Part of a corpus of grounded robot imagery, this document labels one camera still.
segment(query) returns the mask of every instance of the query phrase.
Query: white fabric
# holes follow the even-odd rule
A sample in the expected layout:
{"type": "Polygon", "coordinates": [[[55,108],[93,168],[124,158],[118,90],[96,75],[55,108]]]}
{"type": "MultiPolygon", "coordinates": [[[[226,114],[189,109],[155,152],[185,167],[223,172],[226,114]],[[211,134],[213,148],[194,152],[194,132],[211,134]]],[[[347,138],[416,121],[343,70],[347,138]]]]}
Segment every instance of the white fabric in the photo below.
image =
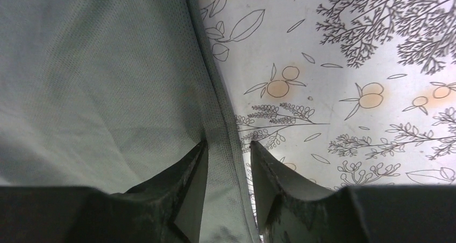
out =
{"type": "Polygon", "coordinates": [[[258,140],[331,190],[454,183],[456,0],[199,1],[248,173],[258,140]]]}

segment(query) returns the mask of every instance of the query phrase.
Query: tree illustration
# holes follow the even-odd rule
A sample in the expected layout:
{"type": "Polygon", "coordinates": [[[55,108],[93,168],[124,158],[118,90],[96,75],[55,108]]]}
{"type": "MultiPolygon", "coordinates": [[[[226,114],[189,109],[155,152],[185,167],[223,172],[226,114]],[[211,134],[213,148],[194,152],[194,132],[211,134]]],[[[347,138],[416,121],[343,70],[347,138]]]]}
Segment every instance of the tree illustration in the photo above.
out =
{"type": "Polygon", "coordinates": [[[377,159],[378,156],[394,156],[396,153],[405,152],[407,145],[419,146],[427,142],[438,142],[438,146],[430,147],[432,154],[426,155],[429,160],[436,160],[438,157],[456,153],[456,110],[451,107],[434,117],[436,120],[432,126],[446,125],[449,134],[435,136],[432,130],[420,133],[416,126],[407,124],[391,124],[387,133],[395,134],[394,140],[380,138],[380,143],[373,143],[370,137],[350,137],[348,134],[338,136],[329,143],[328,152],[339,156],[357,156],[361,149],[369,149],[365,154],[367,159],[377,159]]]}
{"type": "Polygon", "coordinates": [[[456,0],[329,0],[317,13],[324,31],[321,44],[340,44],[347,66],[359,68],[394,35],[402,65],[418,65],[433,75],[451,57],[456,63],[456,0]]]}

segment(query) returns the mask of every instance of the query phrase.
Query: branch illustration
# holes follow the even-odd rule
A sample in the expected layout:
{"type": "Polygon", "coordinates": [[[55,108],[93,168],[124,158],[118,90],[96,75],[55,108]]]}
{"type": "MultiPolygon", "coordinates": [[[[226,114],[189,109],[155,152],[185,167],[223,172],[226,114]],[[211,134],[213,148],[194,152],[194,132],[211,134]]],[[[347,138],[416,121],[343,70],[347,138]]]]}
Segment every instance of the branch illustration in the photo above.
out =
{"type": "Polygon", "coordinates": [[[426,155],[429,160],[436,160],[438,157],[456,153],[456,111],[453,107],[446,109],[444,112],[434,117],[437,120],[433,126],[447,125],[450,135],[434,137],[434,132],[420,133],[416,126],[410,123],[405,125],[391,124],[391,129],[387,133],[396,134],[394,140],[389,141],[386,138],[380,138],[379,144],[373,144],[370,137],[350,137],[348,134],[338,136],[334,141],[329,143],[328,152],[338,154],[339,156],[357,156],[358,150],[368,148],[370,152],[365,154],[367,159],[377,159],[379,155],[394,156],[395,153],[405,152],[406,145],[419,146],[425,142],[439,142],[438,146],[432,146],[432,154],[426,155]]]}
{"type": "Polygon", "coordinates": [[[342,172],[340,179],[343,181],[340,187],[334,187],[335,191],[340,190],[343,187],[349,185],[365,185],[381,179],[382,177],[397,177],[400,176],[396,171],[401,167],[400,163],[388,165],[381,171],[384,164],[383,162],[370,167],[370,172],[365,169],[361,169],[362,163],[351,163],[348,165],[348,161],[344,161],[342,166],[338,166],[337,170],[342,172]]]}
{"type": "MultiPolygon", "coordinates": [[[[256,112],[248,114],[247,117],[236,116],[238,132],[243,134],[241,141],[244,153],[250,151],[251,141],[265,141],[264,146],[268,150],[277,147],[286,141],[286,138],[279,133],[284,129],[295,126],[328,125],[310,120],[315,110],[309,107],[281,103],[279,106],[256,105],[252,106],[252,109],[256,112]],[[271,125],[255,126],[255,119],[262,118],[269,119],[271,125]]],[[[316,134],[312,136],[313,138],[309,137],[308,141],[318,137],[316,134]]]]}
{"type": "Polygon", "coordinates": [[[442,58],[456,60],[456,0],[329,0],[317,13],[321,44],[340,44],[347,66],[359,68],[380,45],[394,35],[404,37],[397,46],[402,65],[421,66],[433,75],[445,68],[442,58]],[[351,16],[346,24],[341,16],[351,16]]]}

